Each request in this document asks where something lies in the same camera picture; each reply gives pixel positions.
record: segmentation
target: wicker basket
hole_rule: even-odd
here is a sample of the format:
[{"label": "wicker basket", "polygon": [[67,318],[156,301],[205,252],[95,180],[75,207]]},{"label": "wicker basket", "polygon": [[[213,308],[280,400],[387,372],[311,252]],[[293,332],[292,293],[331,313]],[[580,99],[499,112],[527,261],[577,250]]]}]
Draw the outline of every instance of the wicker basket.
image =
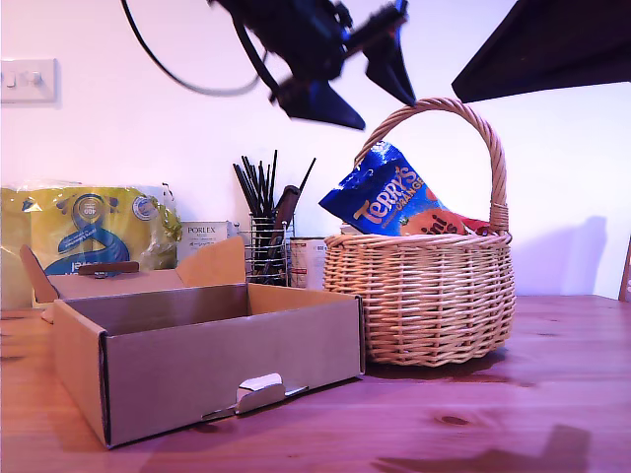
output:
[{"label": "wicker basket", "polygon": [[324,287],[363,298],[367,355],[377,363],[437,367],[482,357],[504,344],[515,312],[504,151],[485,120],[460,101],[418,101],[375,130],[355,166],[397,124],[427,110],[456,113],[484,138],[493,176],[490,232],[326,240]]}]

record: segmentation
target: wooden table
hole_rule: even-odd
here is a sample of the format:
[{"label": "wooden table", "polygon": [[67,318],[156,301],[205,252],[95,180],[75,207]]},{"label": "wooden table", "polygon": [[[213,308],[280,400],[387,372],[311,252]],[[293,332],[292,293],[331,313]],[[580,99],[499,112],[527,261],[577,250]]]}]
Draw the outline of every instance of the wooden table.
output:
[{"label": "wooden table", "polygon": [[631,471],[631,304],[521,298],[506,348],[371,366],[240,418],[106,451],[55,376],[51,327],[4,312],[2,472]]}]

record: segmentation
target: yellow plastic packaging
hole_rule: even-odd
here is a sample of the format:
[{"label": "yellow plastic packaging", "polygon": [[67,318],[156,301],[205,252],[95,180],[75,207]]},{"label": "yellow plastic packaging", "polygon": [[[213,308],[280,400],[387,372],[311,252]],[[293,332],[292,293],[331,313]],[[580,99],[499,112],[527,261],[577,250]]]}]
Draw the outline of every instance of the yellow plastic packaging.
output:
[{"label": "yellow plastic packaging", "polygon": [[5,292],[17,291],[8,276],[21,273],[22,286],[18,251],[23,243],[48,275],[115,261],[138,261],[144,270],[166,269],[176,265],[180,232],[175,208],[133,187],[3,188],[2,306],[8,308]]}]

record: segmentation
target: metal mesh pen holder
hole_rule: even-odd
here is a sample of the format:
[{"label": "metal mesh pen holder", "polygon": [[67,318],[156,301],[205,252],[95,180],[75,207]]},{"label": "metal mesh pen holder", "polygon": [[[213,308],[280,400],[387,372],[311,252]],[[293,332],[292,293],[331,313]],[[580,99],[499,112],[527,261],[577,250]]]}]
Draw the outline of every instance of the metal mesh pen holder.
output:
[{"label": "metal mesh pen holder", "polygon": [[251,283],[289,286],[289,240],[294,225],[283,222],[281,231],[274,231],[276,214],[271,217],[249,215],[249,231],[245,245],[245,277]]}]

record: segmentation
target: terry's chocolate orange bag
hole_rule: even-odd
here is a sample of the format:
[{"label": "terry's chocolate orange bag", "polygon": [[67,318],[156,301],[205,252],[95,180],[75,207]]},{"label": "terry's chocolate orange bag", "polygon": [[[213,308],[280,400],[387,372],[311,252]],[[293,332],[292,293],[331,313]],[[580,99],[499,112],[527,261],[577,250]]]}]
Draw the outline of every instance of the terry's chocolate orange bag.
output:
[{"label": "terry's chocolate orange bag", "polygon": [[450,212],[390,143],[380,141],[319,205],[364,234],[461,234]]}]

